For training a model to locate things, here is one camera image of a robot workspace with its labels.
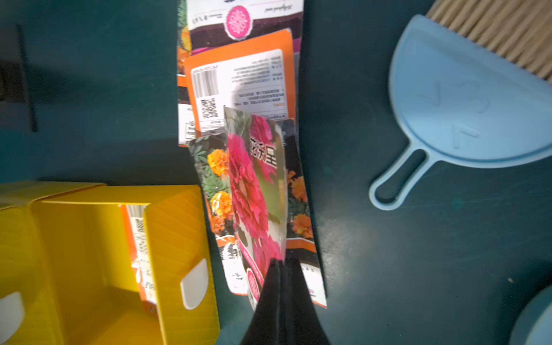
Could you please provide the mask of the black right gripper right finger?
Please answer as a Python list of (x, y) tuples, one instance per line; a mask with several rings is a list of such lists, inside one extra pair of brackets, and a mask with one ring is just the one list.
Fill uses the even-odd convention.
[(285, 268), (287, 273), (286, 343), (330, 344), (316, 314), (300, 262), (295, 258), (287, 259)]

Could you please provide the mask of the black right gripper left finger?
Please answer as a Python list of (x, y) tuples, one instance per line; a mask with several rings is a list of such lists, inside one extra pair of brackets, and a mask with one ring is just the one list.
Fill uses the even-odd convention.
[(254, 316), (241, 344), (285, 344), (283, 261), (271, 259)]

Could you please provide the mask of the pink hollyhock seed bag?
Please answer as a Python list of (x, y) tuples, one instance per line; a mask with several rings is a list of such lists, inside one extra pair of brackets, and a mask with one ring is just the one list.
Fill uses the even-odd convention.
[(283, 131), (279, 124), (224, 109), (233, 223), (252, 308), (272, 260), (284, 260), (288, 225)]
[(186, 2), (192, 53), (290, 30), (293, 51), (300, 52), (303, 0), (235, 0)]

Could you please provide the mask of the orange marigold seed bag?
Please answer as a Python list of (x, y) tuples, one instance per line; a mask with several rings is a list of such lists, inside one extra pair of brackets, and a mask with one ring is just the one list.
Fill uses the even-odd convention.
[(178, 145), (187, 147), (196, 138), (196, 129), (184, 66), (186, 59), (192, 56), (186, 0), (178, 2), (177, 16)]
[[(296, 257), (305, 275), (313, 303), (327, 306), (326, 291), (315, 235), (311, 223), (308, 194), (299, 159), (296, 128), (292, 120), (280, 122), (283, 130), (287, 172), (287, 256)], [(227, 136), (222, 132), (195, 139), (189, 144), (206, 200), (209, 228), (214, 234), (231, 293), (248, 293), (246, 272), (239, 257), (239, 246), (232, 224), (231, 188), (227, 174)]]

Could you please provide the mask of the yellow bottom drawer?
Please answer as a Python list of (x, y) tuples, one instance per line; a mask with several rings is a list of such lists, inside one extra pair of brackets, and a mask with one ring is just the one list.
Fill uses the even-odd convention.
[[(128, 245), (129, 206), (141, 206), (156, 312), (139, 296)], [(30, 204), (52, 290), (60, 344), (214, 344), (214, 284), (193, 309), (181, 281), (210, 260), (196, 185), (105, 186)]]

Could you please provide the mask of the yellow drawer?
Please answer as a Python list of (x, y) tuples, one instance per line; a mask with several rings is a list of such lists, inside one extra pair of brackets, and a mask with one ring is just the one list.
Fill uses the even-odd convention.
[[(128, 245), (129, 206), (141, 206), (156, 312), (139, 296)], [(210, 260), (196, 185), (105, 186), (30, 204), (52, 290), (60, 344), (214, 344), (214, 284), (193, 309), (181, 281)]]
[(20, 181), (1, 184), (1, 343), (61, 344), (53, 284), (30, 210), (45, 198), (96, 183)]

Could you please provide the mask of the orange bordered seed bag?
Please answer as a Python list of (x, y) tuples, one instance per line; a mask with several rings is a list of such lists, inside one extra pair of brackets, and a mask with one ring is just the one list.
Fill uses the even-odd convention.
[(295, 119), (293, 36), (279, 30), (199, 53), (185, 62), (197, 137), (225, 125), (224, 109), (266, 119)]
[(143, 309), (149, 316), (157, 318), (158, 299), (145, 231), (146, 205), (122, 204), (119, 205), (119, 209), (122, 212), (131, 267), (135, 274)]

